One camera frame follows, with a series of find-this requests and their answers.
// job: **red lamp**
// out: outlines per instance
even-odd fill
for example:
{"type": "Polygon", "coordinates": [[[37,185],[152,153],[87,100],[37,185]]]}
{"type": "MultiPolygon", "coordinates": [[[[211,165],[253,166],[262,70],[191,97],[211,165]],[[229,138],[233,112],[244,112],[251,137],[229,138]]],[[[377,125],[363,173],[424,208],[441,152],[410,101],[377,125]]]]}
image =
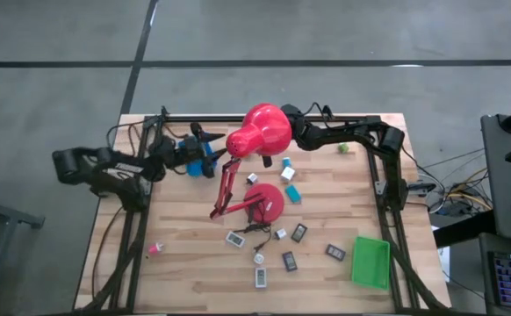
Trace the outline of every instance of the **red lamp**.
{"type": "Polygon", "coordinates": [[[284,208],[281,191],[268,183],[256,184],[244,196],[244,202],[228,207],[232,198],[234,176],[240,167],[241,158],[256,153],[264,157],[280,154],[291,144],[292,130],[289,119],[274,104],[258,104],[242,121],[241,128],[227,138],[227,150],[232,159],[222,167],[220,191],[211,219],[230,212],[245,209],[252,220],[271,223],[284,208]]]}

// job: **wooden tabletop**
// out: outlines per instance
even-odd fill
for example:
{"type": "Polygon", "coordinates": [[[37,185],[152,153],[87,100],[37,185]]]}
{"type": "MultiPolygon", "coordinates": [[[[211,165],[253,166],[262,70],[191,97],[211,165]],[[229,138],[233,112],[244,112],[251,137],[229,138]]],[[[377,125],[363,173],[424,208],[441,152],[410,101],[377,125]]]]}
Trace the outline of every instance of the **wooden tabletop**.
{"type": "MultiPolygon", "coordinates": [[[[406,131],[400,113],[379,114],[384,122],[406,131]]],[[[124,115],[121,123],[143,120],[143,115],[124,115]]],[[[209,133],[230,133],[240,123],[202,124],[209,133]]],[[[174,133],[188,133],[189,124],[169,124],[174,133]]],[[[225,146],[226,139],[212,147],[225,146]]],[[[412,154],[408,137],[404,147],[412,154]]],[[[126,128],[118,130],[115,148],[131,153],[126,128]]],[[[292,233],[298,223],[308,227],[298,244],[286,237],[270,241],[263,248],[267,268],[267,289],[256,289],[253,247],[268,238],[264,232],[244,235],[246,244],[236,248],[224,241],[231,230],[247,225],[244,211],[209,219],[220,184],[221,166],[230,158],[220,158],[213,179],[178,176],[169,171],[155,183],[148,217],[146,248],[161,242],[159,255],[143,259],[135,312],[391,312],[388,291],[365,288],[350,281],[352,248],[357,236],[381,239],[377,208],[364,147],[349,143],[347,154],[338,154],[336,145],[305,152],[293,142],[272,167],[263,167],[261,158],[242,161],[230,205],[240,202],[247,190],[245,178],[252,172],[260,183],[271,183],[284,192],[281,183],[281,159],[291,157],[296,175],[292,182],[302,195],[302,204],[294,205],[285,196],[284,213],[273,223],[273,231],[284,228],[292,233]],[[347,252],[338,262],[324,254],[327,244],[347,252]],[[292,251],[298,270],[287,272],[281,254],[292,251]]],[[[408,182],[417,180],[414,163],[402,154],[402,175],[408,182]]],[[[423,202],[410,197],[408,201],[423,202]]],[[[90,248],[77,294],[76,307],[91,300],[91,267],[107,224],[120,208],[116,197],[100,202],[91,236],[90,248]]],[[[445,305],[450,306],[435,240],[425,207],[408,205],[402,212],[412,264],[421,280],[445,305]]],[[[119,251],[124,215],[119,215],[106,238],[97,268],[96,291],[112,273],[119,251]]],[[[402,296],[407,302],[403,273],[399,270],[402,296]]],[[[126,297],[126,282],[122,298],[126,297]]]]}

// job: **green tray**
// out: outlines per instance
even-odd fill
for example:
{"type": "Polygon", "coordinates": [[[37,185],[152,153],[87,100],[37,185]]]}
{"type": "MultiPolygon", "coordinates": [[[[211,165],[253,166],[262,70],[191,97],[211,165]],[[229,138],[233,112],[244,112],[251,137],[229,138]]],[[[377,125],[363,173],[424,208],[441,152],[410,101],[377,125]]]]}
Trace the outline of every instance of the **green tray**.
{"type": "Polygon", "coordinates": [[[357,236],[353,247],[353,283],[388,290],[389,274],[390,244],[357,236]]]}

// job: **concrete floor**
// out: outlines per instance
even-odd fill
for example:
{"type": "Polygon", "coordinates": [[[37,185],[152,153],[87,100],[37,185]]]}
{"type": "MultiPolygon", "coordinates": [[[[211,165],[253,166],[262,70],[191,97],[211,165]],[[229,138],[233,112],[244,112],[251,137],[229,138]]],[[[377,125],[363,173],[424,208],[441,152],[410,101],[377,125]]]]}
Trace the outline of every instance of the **concrete floor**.
{"type": "MultiPolygon", "coordinates": [[[[0,1],[0,61],[131,61],[149,0],[0,1]]],[[[511,59],[511,0],[164,0],[145,60],[511,59]]],[[[68,311],[97,199],[55,178],[55,149],[104,145],[129,68],[0,69],[0,203],[47,216],[20,227],[0,314],[68,311]]],[[[245,112],[313,101],[337,112],[404,112],[421,164],[482,147],[479,117],[511,112],[511,67],[142,69],[131,113],[245,112]]],[[[432,168],[443,177],[466,160],[432,168]]],[[[483,157],[446,183],[484,167],[483,157]]],[[[481,291],[475,245],[451,275],[481,291]]],[[[450,287],[453,304],[483,302],[450,287]]]]}

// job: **red lamp base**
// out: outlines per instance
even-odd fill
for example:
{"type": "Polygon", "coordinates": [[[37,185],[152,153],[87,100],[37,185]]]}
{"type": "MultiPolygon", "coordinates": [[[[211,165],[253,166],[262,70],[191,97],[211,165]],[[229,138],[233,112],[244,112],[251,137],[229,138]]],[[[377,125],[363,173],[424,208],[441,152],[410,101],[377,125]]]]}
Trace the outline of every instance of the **red lamp base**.
{"type": "MultiPolygon", "coordinates": [[[[251,187],[244,198],[252,197],[254,194],[261,193],[265,200],[263,205],[259,204],[259,210],[255,210],[253,220],[258,223],[271,223],[281,216],[284,209],[284,197],[281,191],[269,183],[256,184],[251,187]]],[[[246,213],[249,213],[249,208],[245,208],[246,213]]]]}

